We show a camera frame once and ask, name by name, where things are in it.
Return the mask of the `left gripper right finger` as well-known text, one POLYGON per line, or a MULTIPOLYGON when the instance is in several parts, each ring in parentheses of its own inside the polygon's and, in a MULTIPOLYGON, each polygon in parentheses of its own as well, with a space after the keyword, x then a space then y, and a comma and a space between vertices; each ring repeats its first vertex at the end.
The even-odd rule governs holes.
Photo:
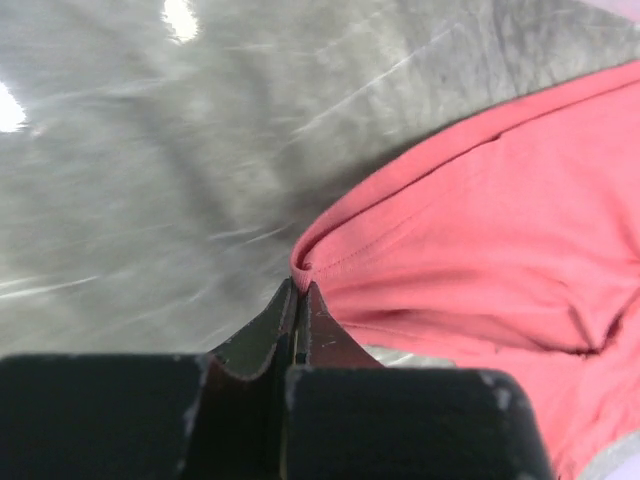
POLYGON ((284 384, 287 479, 550 479, 530 401, 488 369, 388 368, 302 300, 284 384))

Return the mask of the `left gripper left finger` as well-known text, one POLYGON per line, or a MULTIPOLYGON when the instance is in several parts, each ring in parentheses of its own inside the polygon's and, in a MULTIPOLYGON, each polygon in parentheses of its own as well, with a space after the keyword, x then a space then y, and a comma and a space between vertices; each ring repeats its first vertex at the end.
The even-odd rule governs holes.
POLYGON ((260 465, 295 290, 218 347, 184 354, 18 354, 1 361, 5 479, 180 479, 260 465))

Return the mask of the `red t-shirt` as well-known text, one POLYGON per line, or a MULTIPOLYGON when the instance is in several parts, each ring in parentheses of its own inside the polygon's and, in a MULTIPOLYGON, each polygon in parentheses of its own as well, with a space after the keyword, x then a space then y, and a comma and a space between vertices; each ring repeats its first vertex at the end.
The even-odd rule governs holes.
POLYGON ((639 65, 522 97, 369 176, 295 244, 365 345, 513 376, 556 475, 639 428, 639 65))

